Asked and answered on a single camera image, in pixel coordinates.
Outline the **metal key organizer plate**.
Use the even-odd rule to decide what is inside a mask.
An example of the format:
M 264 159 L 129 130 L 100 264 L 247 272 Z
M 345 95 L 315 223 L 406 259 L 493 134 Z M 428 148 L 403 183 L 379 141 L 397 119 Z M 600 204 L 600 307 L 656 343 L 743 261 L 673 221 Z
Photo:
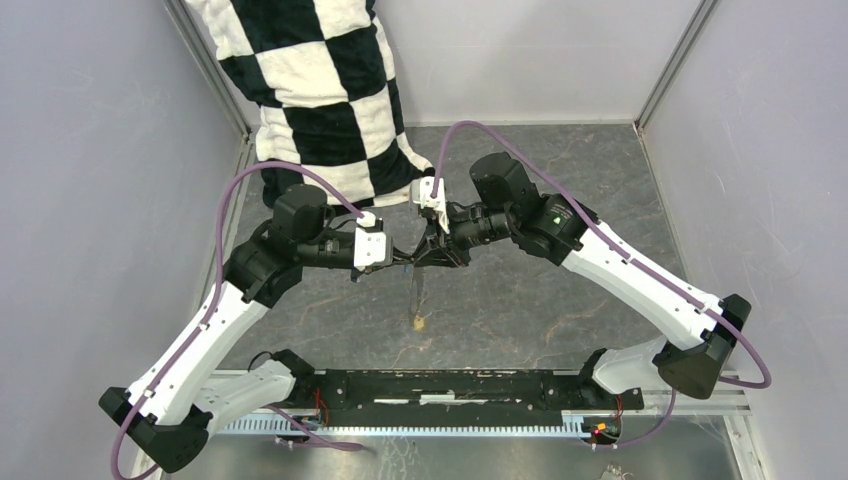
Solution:
M 409 288 L 409 305 L 408 316 L 412 324 L 419 316 L 422 304 L 424 302 L 425 290 L 425 270 L 422 267 L 411 266 L 410 269 L 411 281 Z

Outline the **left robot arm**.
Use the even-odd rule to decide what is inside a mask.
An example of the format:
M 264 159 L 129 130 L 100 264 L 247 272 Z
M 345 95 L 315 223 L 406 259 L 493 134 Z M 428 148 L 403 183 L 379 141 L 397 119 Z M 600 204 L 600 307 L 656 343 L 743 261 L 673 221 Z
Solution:
M 165 354 L 127 388 L 111 387 L 99 405 L 167 473 L 191 463 L 208 440 L 233 421 L 267 405 L 306 405 L 312 368 L 289 350 L 217 387 L 204 384 L 258 320 L 296 286 L 307 267 L 343 269 L 353 277 L 400 264 L 382 219 L 366 212 L 351 232 L 330 227 L 326 193 L 295 185 L 273 216 L 235 247 L 200 309 Z

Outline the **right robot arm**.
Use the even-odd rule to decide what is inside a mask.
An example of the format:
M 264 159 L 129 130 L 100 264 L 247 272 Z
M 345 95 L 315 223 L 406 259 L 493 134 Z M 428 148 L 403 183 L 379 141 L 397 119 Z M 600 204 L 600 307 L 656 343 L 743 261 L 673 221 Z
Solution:
M 427 227 L 417 266 L 464 267 L 474 247 L 509 239 L 526 254 L 580 275 L 649 320 L 657 339 L 623 349 L 602 348 L 584 363 L 580 400 L 602 408 L 635 388 L 668 386 L 709 398 L 722 382 L 750 303 L 738 294 L 703 292 L 634 251 L 596 214 L 561 194 L 542 194 L 507 153 L 487 155 L 469 170 L 479 202 L 445 198 L 433 177 L 411 185 Z

